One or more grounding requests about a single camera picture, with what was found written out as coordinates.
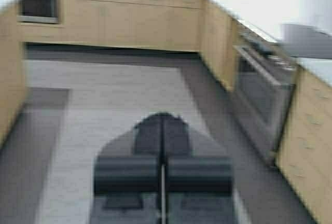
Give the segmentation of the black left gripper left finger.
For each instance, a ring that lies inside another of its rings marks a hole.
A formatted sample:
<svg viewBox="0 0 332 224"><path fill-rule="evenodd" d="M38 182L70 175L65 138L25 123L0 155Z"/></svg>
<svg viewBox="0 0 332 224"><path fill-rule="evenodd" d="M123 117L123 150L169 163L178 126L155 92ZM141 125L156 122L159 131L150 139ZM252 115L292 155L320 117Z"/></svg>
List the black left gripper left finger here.
<svg viewBox="0 0 332 224"><path fill-rule="evenodd" d="M153 114L99 151L90 223L161 223L162 114Z"/></svg>

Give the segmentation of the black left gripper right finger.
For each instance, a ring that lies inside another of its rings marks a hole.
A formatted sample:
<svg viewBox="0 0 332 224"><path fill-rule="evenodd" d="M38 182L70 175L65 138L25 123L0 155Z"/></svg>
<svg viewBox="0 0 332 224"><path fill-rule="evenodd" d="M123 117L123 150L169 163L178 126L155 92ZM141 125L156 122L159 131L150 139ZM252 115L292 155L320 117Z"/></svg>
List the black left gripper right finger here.
<svg viewBox="0 0 332 224"><path fill-rule="evenodd" d="M166 223L235 223L233 170L223 147L180 117L163 119Z"/></svg>

